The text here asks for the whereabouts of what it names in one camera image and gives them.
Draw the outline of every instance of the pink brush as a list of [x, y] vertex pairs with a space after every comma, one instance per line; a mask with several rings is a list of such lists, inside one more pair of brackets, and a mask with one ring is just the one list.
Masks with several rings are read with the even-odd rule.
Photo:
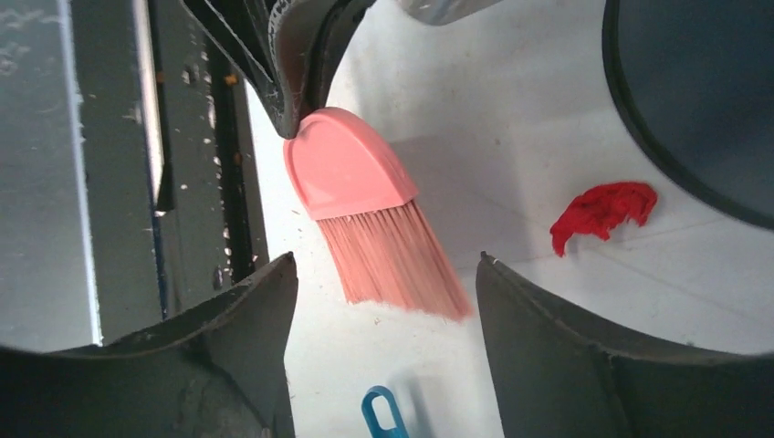
[[344, 109], [312, 113], [285, 142], [285, 165], [325, 235], [350, 303], [373, 300], [454, 320], [472, 313], [413, 200], [416, 186], [365, 121]]

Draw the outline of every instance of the blue handle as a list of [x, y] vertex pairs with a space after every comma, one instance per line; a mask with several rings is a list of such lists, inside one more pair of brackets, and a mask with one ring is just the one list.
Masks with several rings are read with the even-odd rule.
[[[382, 429], [379, 425], [379, 420], [376, 418], [376, 412], [373, 411], [373, 401], [380, 396], [384, 397], [387, 400], [387, 404], [390, 405], [392, 419], [395, 421], [394, 429]], [[398, 410], [398, 403], [395, 402], [395, 397], [387, 388], [374, 386], [369, 389], [365, 397], [363, 397], [361, 407], [372, 438], [409, 438], [409, 433], [406, 432], [406, 425], [403, 424], [403, 417], [401, 417], [401, 412]]]

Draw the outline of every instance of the brush bristle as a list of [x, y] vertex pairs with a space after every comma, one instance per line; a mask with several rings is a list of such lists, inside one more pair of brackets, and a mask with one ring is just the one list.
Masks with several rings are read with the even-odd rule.
[[350, 303], [376, 301], [453, 320], [469, 297], [414, 201], [318, 221]]

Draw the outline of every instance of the red cloth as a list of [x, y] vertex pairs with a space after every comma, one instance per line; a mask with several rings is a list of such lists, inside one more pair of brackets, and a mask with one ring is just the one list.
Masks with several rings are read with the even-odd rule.
[[598, 185], [573, 199], [567, 210], [551, 227], [557, 256], [572, 235], [596, 235], [607, 241], [610, 230], [633, 219], [643, 226], [653, 210], [658, 194], [644, 182], [613, 182]]

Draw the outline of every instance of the floor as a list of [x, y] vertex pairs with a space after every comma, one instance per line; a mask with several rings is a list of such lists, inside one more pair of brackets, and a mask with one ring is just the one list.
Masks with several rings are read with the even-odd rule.
[[[392, 0], [366, 15], [331, 106], [389, 140], [419, 203], [474, 293], [478, 253], [633, 329], [708, 349], [774, 349], [774, 234], [684, 193], [647, 161], [612, 105], [601, 63], [603, 0], [520, 0], [444, 27]], [[476, 318], [446, 323], [348, 306], [318, 228], [285, 175], [281, 139], [251, 93], [272, 256], [295, 252], [298, 310], [286, 364], [299, 437], [368, 436], [369, 387], [396, 394], [412, 437], [502, 436]], [[660, 194], [650, 223], [553, 255], [549, 228], [599, 183]]]

